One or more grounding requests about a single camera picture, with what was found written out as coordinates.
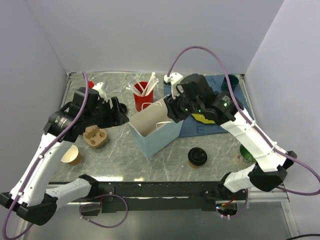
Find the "light blue paper bag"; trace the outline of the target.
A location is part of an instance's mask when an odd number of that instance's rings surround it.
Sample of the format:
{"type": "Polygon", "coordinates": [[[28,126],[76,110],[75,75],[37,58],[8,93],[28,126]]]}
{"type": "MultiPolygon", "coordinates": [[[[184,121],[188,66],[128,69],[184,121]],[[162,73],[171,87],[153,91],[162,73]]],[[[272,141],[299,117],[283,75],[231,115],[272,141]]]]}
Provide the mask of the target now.
{"type": "Polygon", "coordinates": [[[167,107],[161,98],[129,118],[135,144],[147,159],[180,135],[183,122],[176,123],[167,114],[167,107]]]}

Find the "black cup lid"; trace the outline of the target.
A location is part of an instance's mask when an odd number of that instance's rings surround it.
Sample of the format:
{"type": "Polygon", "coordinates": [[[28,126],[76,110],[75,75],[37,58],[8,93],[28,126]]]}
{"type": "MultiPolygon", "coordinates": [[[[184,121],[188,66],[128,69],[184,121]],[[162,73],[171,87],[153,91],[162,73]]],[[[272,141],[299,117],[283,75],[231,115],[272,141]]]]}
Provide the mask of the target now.
{"type": "Polygon", "coordinates": [[[208,155],[205,150],[200,147],[194,147],[188,152],[188,161],[193,163],[206,163],[208,155]]]}
{"type": "Polygon", "coordinates": [[[119,105],[120,105],[122,112],[126,114],[128,111],[127,106],[124,103],[120,103],[119,105]]]}

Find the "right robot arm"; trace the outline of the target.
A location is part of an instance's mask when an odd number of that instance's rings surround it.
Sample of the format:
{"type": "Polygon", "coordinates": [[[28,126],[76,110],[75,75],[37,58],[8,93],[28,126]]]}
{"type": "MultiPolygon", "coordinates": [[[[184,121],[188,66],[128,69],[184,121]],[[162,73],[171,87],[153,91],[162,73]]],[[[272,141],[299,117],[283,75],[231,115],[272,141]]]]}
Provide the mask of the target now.
{"type": "Polygon", "coordinates": [[[174,72],[164,76],[164,83],[171,86],[171,94],[163,99],[170,119],[178,123],[201,114],[232,134],[255,159],[251,166],[222,178],[218,192],[223,199],[251,187],[270,192],[283,183],[293,161],[276,142],[262,137],[263,131],[238,99],[233,100],[227,91],[216,94],[206,78],[197,73],[183,77],[174,72]]]}

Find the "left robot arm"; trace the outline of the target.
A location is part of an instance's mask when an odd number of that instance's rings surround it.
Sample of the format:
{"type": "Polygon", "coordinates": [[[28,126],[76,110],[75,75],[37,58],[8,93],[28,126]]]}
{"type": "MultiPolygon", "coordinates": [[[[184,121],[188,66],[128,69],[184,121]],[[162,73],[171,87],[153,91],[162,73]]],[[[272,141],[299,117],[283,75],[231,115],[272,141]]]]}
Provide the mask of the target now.
{"type": "Polygon", "coordinates": [[[56,210],[72,201],[94,201],[99,195],[99,182],[87,174],[56,189],[47,187],[63,156],[87,127],[106,129],[127,122],[129,118],[116,96],[104,100],[95,89],[77,89],[72,101],[50,115],[31,163],[16,186],[1,193],[0,204],[12,207],[25,221],[42,226],[56,210]]]}

